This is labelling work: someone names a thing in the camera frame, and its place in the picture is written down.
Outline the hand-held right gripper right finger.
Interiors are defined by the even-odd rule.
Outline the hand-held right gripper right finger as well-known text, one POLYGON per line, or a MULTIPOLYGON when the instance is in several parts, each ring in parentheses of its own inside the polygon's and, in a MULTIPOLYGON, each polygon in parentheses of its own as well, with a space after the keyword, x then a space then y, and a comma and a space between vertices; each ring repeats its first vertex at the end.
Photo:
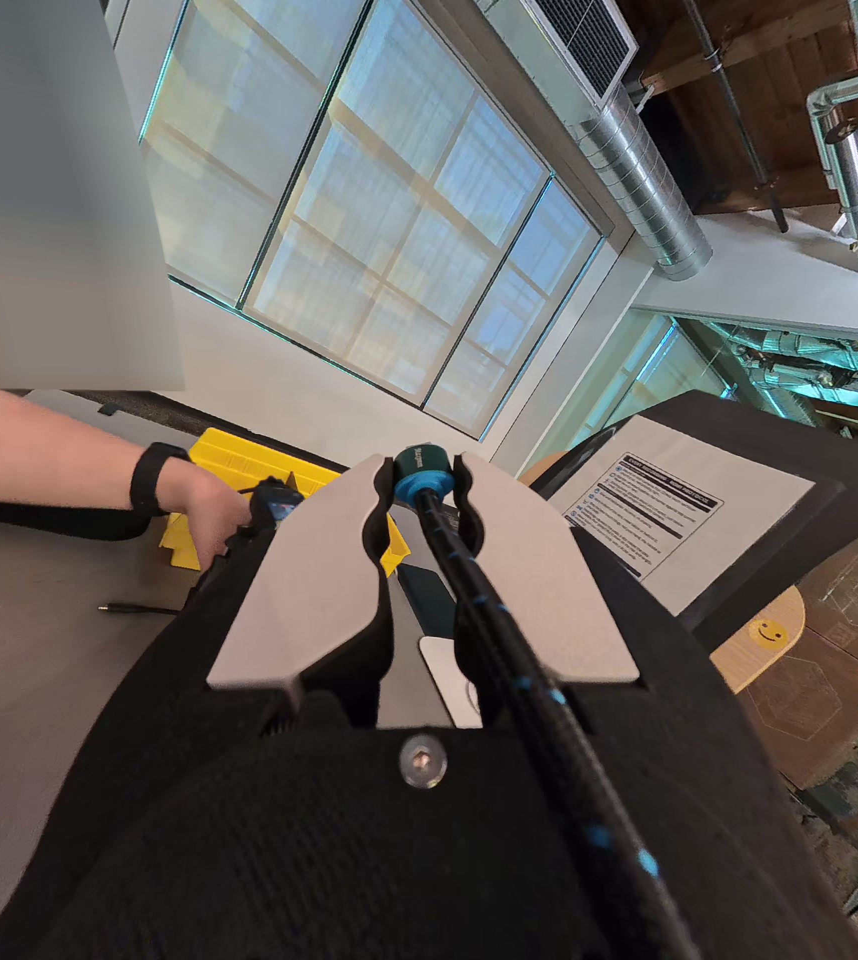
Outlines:
POLYGON ((640 670, 566 519, 480 456, 455 457, 459 535, 540 665, 564 689, 628 688, 640 670))

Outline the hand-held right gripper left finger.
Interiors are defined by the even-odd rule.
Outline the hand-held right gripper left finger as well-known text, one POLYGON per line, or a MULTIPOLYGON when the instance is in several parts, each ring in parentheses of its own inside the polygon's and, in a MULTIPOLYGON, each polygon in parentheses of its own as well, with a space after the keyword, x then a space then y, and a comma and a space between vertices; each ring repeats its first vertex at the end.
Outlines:
POLYGON ((394 655, 381 559, 393 464, 374 454, 282 520, 207 676, 213 690, 276 690, 298 707, 335 695, 354 726, 375 726, 394 655))

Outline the person's left forearm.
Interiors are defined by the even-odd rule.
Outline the person's left forearm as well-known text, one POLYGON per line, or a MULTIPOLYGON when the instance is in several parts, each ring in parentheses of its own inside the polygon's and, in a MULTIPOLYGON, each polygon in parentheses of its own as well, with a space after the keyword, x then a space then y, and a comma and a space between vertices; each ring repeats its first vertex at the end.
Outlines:
POLYGON ((134 443, 0 390, 0 502, 130 508, 134 443))

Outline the person's left hand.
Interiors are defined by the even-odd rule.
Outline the person's left hand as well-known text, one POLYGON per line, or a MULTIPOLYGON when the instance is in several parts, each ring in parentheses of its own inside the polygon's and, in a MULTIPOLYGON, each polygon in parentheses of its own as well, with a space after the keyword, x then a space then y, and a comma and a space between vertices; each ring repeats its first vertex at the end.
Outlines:
POLYGON ((186 517, 201 572, 226 552, 227 541, 250 522, 248 499, 192 462, 168 460, 155 495, 166 513, 186 517))

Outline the yellow plastic bin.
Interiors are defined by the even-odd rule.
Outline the yellow plastic bin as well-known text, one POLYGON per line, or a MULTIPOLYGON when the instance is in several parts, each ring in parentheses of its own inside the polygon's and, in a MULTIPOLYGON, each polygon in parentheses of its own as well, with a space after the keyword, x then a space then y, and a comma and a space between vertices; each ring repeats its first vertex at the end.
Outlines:
MULTIPOLYGON (((268 477, 284 482, 293 478, 295 487, 307 498, 339 475, 332 469, 213 427, 206 429, 188 454, 195 464, 239 492, 254 488, 268 477)), ((170 515, 159 546, 171 550, 171 566, 199 572, 188 522, 181 513, 170 515)))

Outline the black wristband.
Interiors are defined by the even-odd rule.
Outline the black wristband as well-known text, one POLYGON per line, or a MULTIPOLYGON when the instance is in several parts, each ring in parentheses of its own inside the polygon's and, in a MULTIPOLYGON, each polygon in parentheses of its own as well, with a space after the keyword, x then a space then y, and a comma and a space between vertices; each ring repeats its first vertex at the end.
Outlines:
POLYGON ((164 516, 157 498, 157 484, 164 465, 170 460, 189 462, 188 451, 180 446, 155 441, 146 447, 135 463, 130 486, 130 507, 135 515, 144 520, 164 516))

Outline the black framed instruction sign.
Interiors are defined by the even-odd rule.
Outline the black framed instruction sign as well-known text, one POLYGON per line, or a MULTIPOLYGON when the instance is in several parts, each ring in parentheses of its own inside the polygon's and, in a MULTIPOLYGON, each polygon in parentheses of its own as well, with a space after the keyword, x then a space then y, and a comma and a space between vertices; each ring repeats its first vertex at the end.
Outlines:
POLYGON ((531 488, 707 652, 858 539, 858 442, 698 390, 581 442, 531 488))

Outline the wooden board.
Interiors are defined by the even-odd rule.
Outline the wooden board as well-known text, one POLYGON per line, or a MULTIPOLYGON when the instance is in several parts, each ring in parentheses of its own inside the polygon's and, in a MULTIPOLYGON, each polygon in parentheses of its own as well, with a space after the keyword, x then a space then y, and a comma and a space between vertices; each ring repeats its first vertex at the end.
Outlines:
POLYGON ((805 625, 805 601, 798 587, 792 585, 710 654, 710 659, 730 690, 739 694, 799 642, 805 625), (790 644, 778 651, 758 646, 746 629, 747 624, 757 618, 772 618, 783 624, 790 631, 790 644))

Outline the cardboard box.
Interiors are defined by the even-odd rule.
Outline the cardboard box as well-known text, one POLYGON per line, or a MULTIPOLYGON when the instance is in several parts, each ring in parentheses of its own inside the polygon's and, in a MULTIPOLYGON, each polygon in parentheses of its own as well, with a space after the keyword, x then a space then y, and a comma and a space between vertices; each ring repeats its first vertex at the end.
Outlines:
POLYGON ((773 766, 820 786, 858 751, 858 539, 797 585, 805 626, 738 699, 773 766))

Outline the large window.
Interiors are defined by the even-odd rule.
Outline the large window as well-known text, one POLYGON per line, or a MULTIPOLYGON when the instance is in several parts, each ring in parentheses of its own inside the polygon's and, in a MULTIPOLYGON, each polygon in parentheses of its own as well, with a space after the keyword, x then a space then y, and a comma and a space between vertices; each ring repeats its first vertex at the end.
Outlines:
POLYGON ((603 234, 412 2, 180 2, 170 273, 481 439, 603 234))

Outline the black ceiling pipe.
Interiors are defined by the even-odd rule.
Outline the black ceiling pipe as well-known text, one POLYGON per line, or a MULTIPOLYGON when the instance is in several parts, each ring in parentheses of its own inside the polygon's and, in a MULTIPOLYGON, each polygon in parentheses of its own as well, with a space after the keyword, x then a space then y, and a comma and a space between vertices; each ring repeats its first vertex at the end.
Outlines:
POLYGON ((713 40, 710 30, 708 29, 708 26, 702 16, 698 3, 696 1, 682 1, 682 5, 684 6, 686 14, 690 19, 698 37, 699 45, 703 52, 703 58, 710 66, 710 74, 716 78, 720 89, 723 92, 723 99, 736 124, 747 160, 755 178, 756 186, 765 196, 768 207, 771 210, 773 219, 778 226, 778 229, 782 234, 786 234, 789 231, 790 226, 785 214, 785 210, 783 209, 782 202, 778 197, 770 168, 766 162, 764 162, 757 149, 756 143, 747 127, 743 113, 738 104, 732 84, 725 71, 721 46, 713 40))

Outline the ceiling air vent grille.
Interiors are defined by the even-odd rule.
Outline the ceiling air vent grille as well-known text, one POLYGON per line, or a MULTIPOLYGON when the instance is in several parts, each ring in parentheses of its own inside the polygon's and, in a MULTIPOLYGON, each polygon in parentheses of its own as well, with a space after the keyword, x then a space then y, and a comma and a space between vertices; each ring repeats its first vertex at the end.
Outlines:
POLYGON ((623 81, 639 43, 615 1, 523 1, 573 79, 597 109, 623 81))

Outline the round metal duct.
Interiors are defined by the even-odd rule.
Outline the round metal duct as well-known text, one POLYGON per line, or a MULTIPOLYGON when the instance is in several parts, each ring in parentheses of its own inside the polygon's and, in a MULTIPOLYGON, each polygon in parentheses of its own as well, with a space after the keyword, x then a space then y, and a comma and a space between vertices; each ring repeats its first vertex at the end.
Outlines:
POLYGON ((579 149, 662 274, 672 282, 698 274, 712 247, 625 87, 579 128, 579 149))

